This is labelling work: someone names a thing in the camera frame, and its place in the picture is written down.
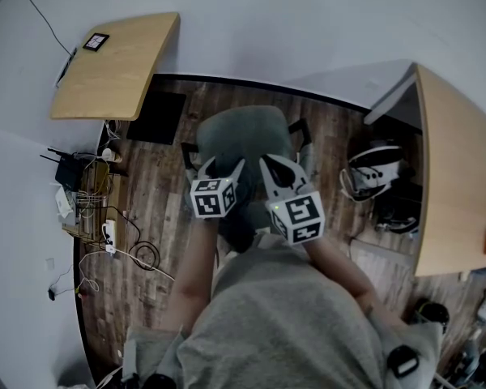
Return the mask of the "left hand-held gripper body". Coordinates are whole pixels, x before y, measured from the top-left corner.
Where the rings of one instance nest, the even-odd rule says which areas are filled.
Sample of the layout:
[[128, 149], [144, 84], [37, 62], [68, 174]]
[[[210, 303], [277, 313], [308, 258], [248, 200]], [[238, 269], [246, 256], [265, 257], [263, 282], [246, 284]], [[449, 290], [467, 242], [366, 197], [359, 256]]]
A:
[[196, 218], [223, 218], [231, 211], [237, 202], [236, 192], [244, 165], [245, 159], [241, 158], [228, 176], [218, 177], [213, 156], [200, 168], [190, 187]]

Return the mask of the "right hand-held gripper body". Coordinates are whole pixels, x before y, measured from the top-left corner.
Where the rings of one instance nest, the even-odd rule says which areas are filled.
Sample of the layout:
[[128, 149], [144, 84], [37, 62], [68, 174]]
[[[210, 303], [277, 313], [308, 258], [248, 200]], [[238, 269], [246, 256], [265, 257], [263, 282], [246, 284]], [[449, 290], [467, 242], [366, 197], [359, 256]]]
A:
[[305, 170], [288, 158], [265, 154], [259, 160], [272, 224], [291, 245], [322, 237], [325, 214], [319, 192]]

